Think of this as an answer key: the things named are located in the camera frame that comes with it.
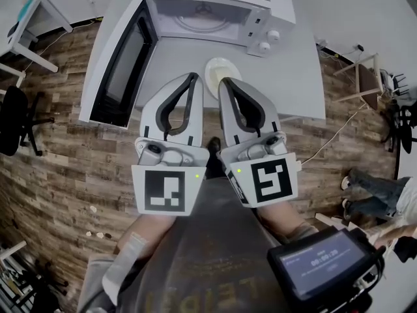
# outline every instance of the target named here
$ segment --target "white plate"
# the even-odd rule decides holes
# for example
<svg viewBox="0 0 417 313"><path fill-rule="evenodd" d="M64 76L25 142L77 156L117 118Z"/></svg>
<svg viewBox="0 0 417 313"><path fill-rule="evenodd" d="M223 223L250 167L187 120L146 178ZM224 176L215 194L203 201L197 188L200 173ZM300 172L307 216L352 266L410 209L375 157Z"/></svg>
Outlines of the white plate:
<svg viewBox="0 0 417 313"><path fill-rule="evenodd" d="M206 65L204 77L211 95L218 100L220 80L218 79L216 70L221 78L229 76L230 78L242 81L242 76L240 75L240 72L235 64L233 64L230 60L221 57L211 59Z"/></svg>

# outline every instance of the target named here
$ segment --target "shoe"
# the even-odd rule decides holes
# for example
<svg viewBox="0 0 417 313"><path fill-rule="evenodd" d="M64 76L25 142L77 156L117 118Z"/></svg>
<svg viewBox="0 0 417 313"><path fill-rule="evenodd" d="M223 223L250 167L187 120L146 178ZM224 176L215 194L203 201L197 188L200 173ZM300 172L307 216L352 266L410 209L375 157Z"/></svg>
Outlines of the shoe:
<svg viewBox="0 0 417 313"><path fill-rule="evenodd" d="M340 185L340 187L341 187L341 189L342 189L342 190L346 190L346 189L348 189L350 186L351 186L351 183L349 182L349 178L348 178L347 176L345 176L345 177L343 178L343 180L341 181L341 185Z"/></svg>
<svg viewBox="0 0 417 313"><path fill-rule="evenodd" d="M351 201L348 201L347 199L344 199L341 203L341 206L343 207L343 217L345 220L350 220L351 215L348 214L347 209L351 206Z"/></svg>
<svg viewBox="0 0 417 313"><path fill-rule="evenodd" d="M222 142L219 137L213 137L207 144L207 149L210 154L215 155L218 151L222 149Z"/></svg>

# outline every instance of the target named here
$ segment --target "white shirt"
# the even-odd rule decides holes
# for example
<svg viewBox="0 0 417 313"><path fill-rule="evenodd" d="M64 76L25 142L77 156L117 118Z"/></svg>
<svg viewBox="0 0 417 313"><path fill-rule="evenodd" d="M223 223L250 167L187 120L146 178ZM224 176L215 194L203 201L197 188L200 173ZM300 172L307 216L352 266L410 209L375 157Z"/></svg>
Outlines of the white shirt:
<svg viewBox="0 0 417 313"><path fill-rule="evenodd" d="M417 225L417 181L411 177L401 193L397 210L408 224Z"/></svg>

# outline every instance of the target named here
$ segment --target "wooden chair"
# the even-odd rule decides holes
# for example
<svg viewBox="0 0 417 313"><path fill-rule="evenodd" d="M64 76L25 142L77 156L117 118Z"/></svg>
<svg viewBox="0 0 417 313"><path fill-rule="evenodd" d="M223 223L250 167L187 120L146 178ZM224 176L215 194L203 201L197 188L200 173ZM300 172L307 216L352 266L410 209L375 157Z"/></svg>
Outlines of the wooden chair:
<svg viewBox="0 0 417 313"><path fill-rule="evenodd" d="M373 72L368 70L362 63L373 59ZM341 74L351 68L355 68L356 74L356 94L342 97L335 102L342 102L352 98L361 98L368 106L368 109L378 110L378 96L384 92L379 70L379 56L376 53L368 58L360 60L355 64L349 65L333 73L334 76Z"/></svg>

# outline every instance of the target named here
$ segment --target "blue jeans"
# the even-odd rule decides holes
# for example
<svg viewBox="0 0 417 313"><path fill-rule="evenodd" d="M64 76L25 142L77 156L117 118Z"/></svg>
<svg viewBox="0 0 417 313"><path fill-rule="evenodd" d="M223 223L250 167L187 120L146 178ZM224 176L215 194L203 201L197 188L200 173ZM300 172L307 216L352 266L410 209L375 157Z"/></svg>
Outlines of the blue jeans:
<svg viewBox="0 0 417 313"><path fill-rule="evenodd" d="M347 213L360 212L363 215L379 217L397 209L398 199L410 179L409 177L397 181L378 179L357 169L352 169L348 178L352 186L360 186L372 194L372 197L350 203Z"/></svg>

